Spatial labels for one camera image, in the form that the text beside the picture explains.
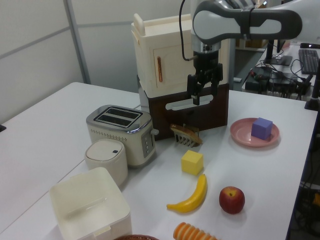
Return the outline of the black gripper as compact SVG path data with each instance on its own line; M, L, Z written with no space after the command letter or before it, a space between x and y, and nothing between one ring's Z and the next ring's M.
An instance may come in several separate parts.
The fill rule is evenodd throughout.
M218 94L219 83L223 80L223 65L219 62L219 51L199 53L194 60L194 67L195 75L189 74L187 76L187 93L192 98L193 104L199 105L199 84L204 86L211 83L211 95L216 96Z

